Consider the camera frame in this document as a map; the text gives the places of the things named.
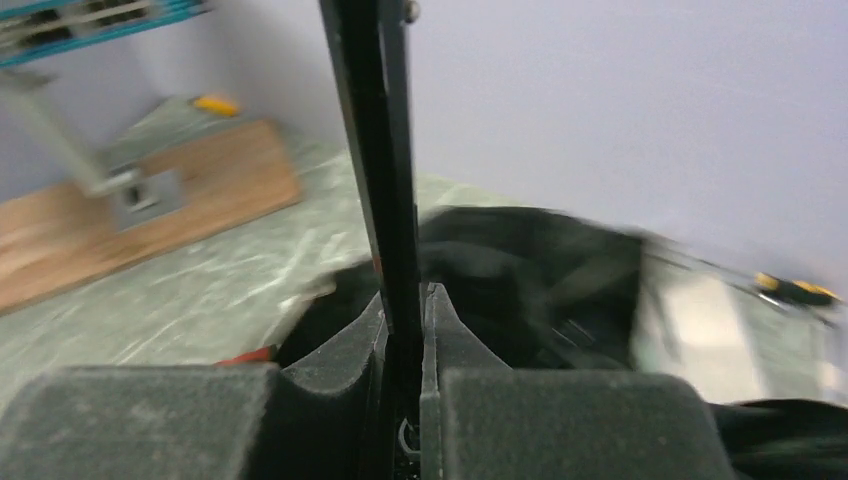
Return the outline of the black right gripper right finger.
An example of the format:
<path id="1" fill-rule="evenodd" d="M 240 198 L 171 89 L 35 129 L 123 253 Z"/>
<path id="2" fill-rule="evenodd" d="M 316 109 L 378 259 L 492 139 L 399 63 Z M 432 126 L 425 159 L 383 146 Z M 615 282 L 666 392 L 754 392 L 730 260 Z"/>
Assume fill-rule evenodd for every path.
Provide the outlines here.
<path id="1" fill-rule="evenodd" d="M 667 375 L 515 370 L 428 289 L 420 396 L 425 479 L 730 479 L 709 408 Z"/>

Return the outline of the grey blue network switch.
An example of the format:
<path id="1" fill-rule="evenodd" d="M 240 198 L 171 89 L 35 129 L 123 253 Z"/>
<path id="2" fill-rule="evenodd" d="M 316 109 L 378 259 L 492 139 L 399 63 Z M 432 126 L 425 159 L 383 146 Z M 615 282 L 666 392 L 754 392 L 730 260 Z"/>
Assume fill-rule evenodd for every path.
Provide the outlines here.
<path id="1" fill-rule="evenodd" d="M 1 66 L 86 48 L 182 22 L 211 9 L 195 0 L 1 2 Z"/>

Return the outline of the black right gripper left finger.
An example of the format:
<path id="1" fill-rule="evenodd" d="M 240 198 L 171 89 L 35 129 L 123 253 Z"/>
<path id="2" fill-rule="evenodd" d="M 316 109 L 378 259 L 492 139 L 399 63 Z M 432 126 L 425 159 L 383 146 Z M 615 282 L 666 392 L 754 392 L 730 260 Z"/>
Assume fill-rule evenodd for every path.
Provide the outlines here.
<path id="1" fill-rule="evenodd" d="M 5 479 L 384 479 L 381 303 L 280 368 L 80 366 L 1 420 Z"/>

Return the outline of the mint green umbrella case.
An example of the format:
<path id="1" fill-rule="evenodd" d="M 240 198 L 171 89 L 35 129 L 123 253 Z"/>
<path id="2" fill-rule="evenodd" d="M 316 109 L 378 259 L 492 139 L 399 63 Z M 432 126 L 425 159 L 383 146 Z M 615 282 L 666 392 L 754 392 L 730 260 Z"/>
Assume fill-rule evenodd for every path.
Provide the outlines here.
<path id="1" fill-rule="evenodd" d="M 743 277 L 653 253 L 630 347 L 637 369 L 681 377 L 710 402 L 839 401 L 835 331 L 811 310 L 755 293 Z"/>

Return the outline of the beige umbrella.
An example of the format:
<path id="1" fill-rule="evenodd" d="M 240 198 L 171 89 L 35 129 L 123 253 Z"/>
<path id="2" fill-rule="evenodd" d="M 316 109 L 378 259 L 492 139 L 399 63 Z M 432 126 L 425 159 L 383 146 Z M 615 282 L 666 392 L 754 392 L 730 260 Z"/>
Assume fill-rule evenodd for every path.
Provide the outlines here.
<path id="1" fill-rule="evenodd" d="M 419 427 L 423 320 L 428 289 L 420 273 L 411 153 L 406 27 L 408 1 L 325 1 L 321 5 L 372 262 L 373 300 L 386 328 L 382 407 L 388 475 L 403 434 L 399 413 Z M 730 479 L 843 479 L 847 412 L 823 402 L 706 403 L 734 475 Z"/>

